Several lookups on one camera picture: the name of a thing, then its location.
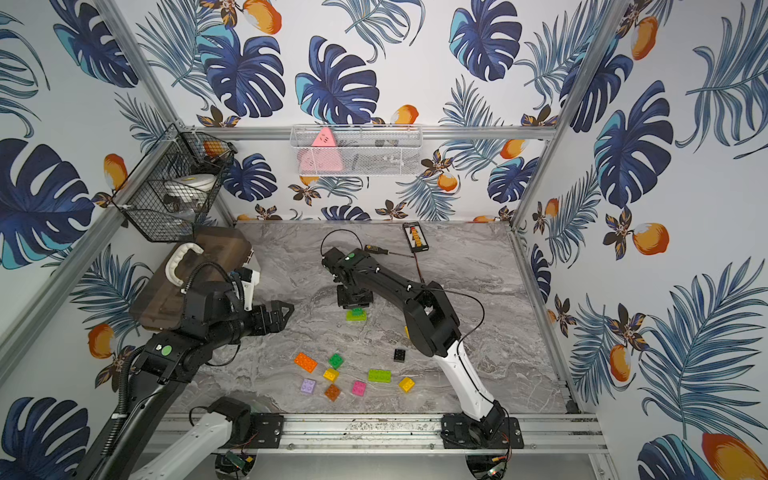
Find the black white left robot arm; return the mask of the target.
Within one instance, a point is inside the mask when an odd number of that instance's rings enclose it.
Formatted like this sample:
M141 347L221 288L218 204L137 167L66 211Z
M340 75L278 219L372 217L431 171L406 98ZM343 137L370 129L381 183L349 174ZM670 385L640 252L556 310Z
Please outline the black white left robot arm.
M285 329L295 306L273 300L246 309L243 272L227 272L210 261L192 270L183 286L179 326L153 334L130 354L115 410L74 479L126 479L172 404L215 350Z

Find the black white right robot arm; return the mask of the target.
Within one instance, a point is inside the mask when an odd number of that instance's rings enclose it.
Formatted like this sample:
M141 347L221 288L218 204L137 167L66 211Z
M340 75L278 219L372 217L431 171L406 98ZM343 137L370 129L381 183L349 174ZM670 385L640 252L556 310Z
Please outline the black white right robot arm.
M479 378L460 332L460 320L447 292L436 282L409 280L381 265L369 253L331 248L322 265L337 284L337 303L345 309L369 306L376 296L403 314L408 338L440 366L461 407L462 433L447 436L451 446L501 448L509 445L508 414Z

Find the yellow small lego brick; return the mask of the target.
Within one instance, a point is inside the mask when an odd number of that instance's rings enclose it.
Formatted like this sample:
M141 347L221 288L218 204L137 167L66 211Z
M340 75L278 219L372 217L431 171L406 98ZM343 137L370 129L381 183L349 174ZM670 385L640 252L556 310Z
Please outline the yellow small lego brick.
M399 386L399 388L400 388L400 389L401 389L401 390L402 390L404 393L409 393L409 392L410 392L410 391L411 391L411 390L414 388L414 386L415 386L415 381L414 381L413 379L409 378L409 377L405 377L405 378L403 378L403 379L402 379L402 380L401 380L401 381L398 383L398 386Z

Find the lime long base lego brick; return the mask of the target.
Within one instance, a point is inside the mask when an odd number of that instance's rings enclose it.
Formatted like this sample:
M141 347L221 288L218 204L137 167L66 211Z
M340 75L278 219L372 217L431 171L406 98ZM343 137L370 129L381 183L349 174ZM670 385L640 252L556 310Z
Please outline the lime long base lego brick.
M354 308L346 311L346 320L349 322L361 322L367 320L367 312L363 308Z

